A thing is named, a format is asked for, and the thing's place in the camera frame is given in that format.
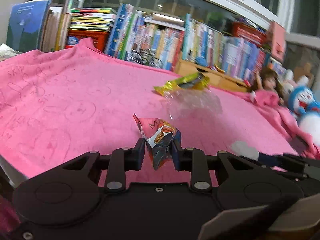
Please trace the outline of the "red blue snack wrapper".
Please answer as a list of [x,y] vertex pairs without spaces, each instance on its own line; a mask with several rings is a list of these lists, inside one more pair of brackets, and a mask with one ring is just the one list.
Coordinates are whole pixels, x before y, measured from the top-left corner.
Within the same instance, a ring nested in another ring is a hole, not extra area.
[[148,143],[150,159],[153,169],[156,171],[167,159],[171,158],[169,145],[174,139],[181,142],[181,133],[176,127],[163,119],[139,118],[135,113],[133,118],[142,137]]

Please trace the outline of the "clear plastic wrap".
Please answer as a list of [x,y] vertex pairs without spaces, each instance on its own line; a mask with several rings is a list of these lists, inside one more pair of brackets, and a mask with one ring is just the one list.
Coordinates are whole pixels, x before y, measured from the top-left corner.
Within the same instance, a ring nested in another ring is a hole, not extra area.
[[171,120],[194,115],[222,114],[220,98],[208,89],[180,89],[164,93],[164,107]]

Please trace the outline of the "yellow snack wrapper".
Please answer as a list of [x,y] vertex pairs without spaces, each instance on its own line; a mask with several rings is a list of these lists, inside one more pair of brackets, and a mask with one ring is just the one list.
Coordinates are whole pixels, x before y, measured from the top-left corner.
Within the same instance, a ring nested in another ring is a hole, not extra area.
[[160,94],[161,96],[165,96],[165,94],[178,90],[204,90],[208,88],[209,81],[209,77],[204,76],[201,72],[196,72],[171,81],[167,81],[163,86],[154,86],[153,88],[156,93]]

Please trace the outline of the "row of upright books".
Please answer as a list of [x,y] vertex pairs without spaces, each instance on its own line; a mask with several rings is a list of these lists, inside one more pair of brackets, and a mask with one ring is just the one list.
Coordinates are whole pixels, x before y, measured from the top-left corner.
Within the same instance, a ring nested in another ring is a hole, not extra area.
[[133,50],[151,50],[163,63],[164,70],[174,71],[180,59],[240,80],[249,81],[257,65],[261,47],[222,33],[186,14],[181,25],[157,20],[130,4],[121,4],[113,23],[104,53],[125,60]]

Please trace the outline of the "stack of flat books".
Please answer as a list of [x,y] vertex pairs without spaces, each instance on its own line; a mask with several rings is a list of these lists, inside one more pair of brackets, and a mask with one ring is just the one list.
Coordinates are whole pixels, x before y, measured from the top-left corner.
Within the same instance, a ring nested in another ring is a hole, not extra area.
[[71,10],[69,28],[110,31],[116,15],[111,8],[75,8]]

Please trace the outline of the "doll in pink dress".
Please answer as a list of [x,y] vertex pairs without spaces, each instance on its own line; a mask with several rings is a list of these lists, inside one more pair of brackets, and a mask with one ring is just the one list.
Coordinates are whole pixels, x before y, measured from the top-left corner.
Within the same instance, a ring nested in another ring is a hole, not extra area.
[[283,88],[278,80],[278,74],[271,68],[265,67],[261,71],[254,72],[254,82],[251,87],[251,94],[256,90],[267,90],[274,92],[279,97],[279,105],[284,104]]

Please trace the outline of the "blue Doraemon plush toy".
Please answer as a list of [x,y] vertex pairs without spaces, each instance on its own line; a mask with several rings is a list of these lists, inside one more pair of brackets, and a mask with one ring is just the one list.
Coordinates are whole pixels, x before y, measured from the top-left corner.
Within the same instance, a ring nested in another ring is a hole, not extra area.
[[289,110],[295,114],[299,128],[311,135],[312,142],[319,146],[319,102],[306,86],[297,86],[287,100]]

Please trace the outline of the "white bunny plush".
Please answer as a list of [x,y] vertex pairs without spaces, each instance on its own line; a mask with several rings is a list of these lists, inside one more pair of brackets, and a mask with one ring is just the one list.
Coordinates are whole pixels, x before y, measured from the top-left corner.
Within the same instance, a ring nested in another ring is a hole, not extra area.
[[297,86],[307,86],[309,84],[309,78],[305,75],[301,76],[298,81],[293,79],[293,71],[287,69],[283,75],[283,92],[284,94],[290,94]]

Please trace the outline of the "pink towel table cloth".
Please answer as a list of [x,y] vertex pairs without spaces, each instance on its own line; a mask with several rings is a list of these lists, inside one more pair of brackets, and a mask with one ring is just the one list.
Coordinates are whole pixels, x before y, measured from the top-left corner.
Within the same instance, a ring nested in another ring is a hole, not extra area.
[[97,51],[90,39],[71,49],[33,50],[1,62],[1,167],[18,186],[84,152],[109,154],[140,137],[133,114],[174,125],[185,147],[208,154],[232,150],[236,141],[267,154],[293,153],[295,136],[305,156],[319,146],[297,125],[276,97],[259,92],[207,88],[221,101],[222,114],[171,120],[154,86],[176,79],[166,70],[117,60]]

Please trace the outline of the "wooden drawer organizer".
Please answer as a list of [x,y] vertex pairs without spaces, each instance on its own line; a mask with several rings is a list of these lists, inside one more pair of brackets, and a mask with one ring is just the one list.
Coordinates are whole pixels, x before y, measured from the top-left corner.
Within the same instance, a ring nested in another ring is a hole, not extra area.
[[186,76],[195,72],[201,72],[204,76],[209,77],[210,86],[232,92],[249,91],[249,87],[243,81],[182,59],[180,59],[176,64],[174,72],[180,76]]

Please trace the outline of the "miniature bicycle model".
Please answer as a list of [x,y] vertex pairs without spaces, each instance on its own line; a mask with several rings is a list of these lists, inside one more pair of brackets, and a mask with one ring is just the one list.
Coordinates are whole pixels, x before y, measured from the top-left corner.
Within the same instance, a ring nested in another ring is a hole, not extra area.
[[160,59],[155,57],[155,53],[149,49],[136,51],[133,50],[127,54],[128,62],[142,64],[153,68],[162,69],[163,63]]

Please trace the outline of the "red plastic basket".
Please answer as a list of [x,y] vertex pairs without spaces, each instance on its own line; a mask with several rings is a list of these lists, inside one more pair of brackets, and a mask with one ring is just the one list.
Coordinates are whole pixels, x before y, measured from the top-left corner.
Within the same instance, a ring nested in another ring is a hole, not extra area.
[[265,33],[242,22],[233,22],[232,35],[234,37],[244,38],[246,41],[255,44],[257,47],[261,47],[266,41]]

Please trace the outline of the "pink box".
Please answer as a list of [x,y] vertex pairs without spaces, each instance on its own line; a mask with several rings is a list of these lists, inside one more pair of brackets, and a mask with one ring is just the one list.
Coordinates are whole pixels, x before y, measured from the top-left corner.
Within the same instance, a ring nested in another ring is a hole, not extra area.
[[279,23],[273,21],[267,32],[267,43],[271,49],[271,56],[282,62],[285,53],[286,30]]

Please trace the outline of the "magenta striped sleeve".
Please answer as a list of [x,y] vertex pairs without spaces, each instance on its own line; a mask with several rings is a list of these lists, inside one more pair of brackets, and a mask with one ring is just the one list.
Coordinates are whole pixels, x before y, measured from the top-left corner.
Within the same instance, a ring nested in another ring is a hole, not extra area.
[[0,198],[0,229],[1,233],[9,233],[20,225],[20,220],[11,202],[1,196]]

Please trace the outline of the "large blue book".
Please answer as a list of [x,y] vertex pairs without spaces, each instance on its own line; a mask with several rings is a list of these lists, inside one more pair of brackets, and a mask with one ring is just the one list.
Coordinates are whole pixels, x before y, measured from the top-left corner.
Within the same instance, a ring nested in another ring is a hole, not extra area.
[[40,49],[52,0],[32,0],[12,7],[6,44],[22,53]]

